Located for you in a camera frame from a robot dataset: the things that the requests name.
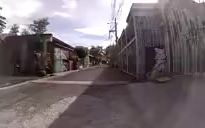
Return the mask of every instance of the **asphalt road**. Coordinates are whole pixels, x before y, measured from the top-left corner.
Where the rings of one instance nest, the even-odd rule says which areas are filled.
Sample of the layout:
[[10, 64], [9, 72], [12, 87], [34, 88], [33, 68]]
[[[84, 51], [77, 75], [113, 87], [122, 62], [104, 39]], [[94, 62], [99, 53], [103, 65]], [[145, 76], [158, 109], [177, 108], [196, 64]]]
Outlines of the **asphalt road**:
[[102, 67], [2, 90], [0, 128], [205, 128], [204, 79], [107, 81], [133, 78]]

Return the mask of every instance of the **sidewalk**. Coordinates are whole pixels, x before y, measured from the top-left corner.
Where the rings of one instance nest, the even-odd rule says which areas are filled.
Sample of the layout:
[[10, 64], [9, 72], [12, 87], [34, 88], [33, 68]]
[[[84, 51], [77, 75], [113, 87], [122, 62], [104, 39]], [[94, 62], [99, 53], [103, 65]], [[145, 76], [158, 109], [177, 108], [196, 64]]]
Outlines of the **sidewalk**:
[[71, 73], [79, 72], [79, 71], [84, 71], [87, 69], [91, 68], [96, 68], [98, 66], [92, 66], [89, 68], [84, 68], [81, 70], [71, 70], [71, 71], [66, 71], [66, 72], [60, 72], [60, 73], [54, 73], [53, 76], [45, 76], [45, 77], [37, 77], [37, 76], [0, 76], [0, 88], [6, 88], [10, 86], [15, 86], [15, 85], [23, 85], [26, 82], [34, 82], [34, 81], [39, 81], [39, 80], [48, 80], [48, 79], [54, 79], [57, 77], [62, 77], [66, 76]]
[[21, 77], [21, 76], [0, 76], [0, 88], [2, 87], [7, 87], [7, 86], [12, 86], [14, 84], [22, 83], [25, 81], [29, 80], [36, 80], [39, 79], [40, 77], [34, 77], [34, 76], [29, 76], [29, 77]]

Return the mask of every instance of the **corrugated metal wall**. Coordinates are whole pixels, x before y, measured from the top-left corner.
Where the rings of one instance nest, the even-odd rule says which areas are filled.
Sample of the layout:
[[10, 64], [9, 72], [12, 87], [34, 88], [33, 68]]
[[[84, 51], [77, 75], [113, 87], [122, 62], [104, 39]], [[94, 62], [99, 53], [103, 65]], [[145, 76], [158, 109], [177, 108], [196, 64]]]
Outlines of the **corrugated metal wall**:
[[146, 75], [146, 49], [156, 47], [165, 50], [167, 72], [205, 74], [205, 20], [171, 4], [153, 16], [132, 17], [118, 47], [120, 69], [136, 77]]

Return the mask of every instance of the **road marking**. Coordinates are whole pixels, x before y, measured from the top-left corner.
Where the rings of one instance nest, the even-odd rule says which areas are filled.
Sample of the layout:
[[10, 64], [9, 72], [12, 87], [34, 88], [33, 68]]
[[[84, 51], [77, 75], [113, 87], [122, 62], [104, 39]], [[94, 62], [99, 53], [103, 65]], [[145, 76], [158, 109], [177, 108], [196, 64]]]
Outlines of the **road marking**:
[[55, 81], [55, 80], [38, 80], [33, 83], [40, 84], [77, 84], [77, 85], [117, 85], [128, 84], [129, 81]]

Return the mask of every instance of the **alley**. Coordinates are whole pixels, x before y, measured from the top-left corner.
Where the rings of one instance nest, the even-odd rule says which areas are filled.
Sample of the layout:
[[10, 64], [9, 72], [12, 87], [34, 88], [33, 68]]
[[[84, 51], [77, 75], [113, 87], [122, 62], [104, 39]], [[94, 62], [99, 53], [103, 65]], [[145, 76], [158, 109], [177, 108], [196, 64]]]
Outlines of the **alley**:
[[96, 67], [47, 81], [1, 90], [0, 128], [205, 127], [205, 79], [134, 83]]
[[[106, 82], [113, 81], [114, 85], [119, 80], [128, 82], [134, 78], [116, 69], [102, 66], [48, 81], [67, 80], [74, 83], [32, 82], [20, 87], [0, 90], [0, 128], [49, 127], [58, 118], [58, 115], [77, 101], [78, 96], [85, 93], [90, 86], [94, 85], [94, 82], [105, 82], [106, 84]], [[78, 84], [75, 81], [91, 81], [91, 84]]]

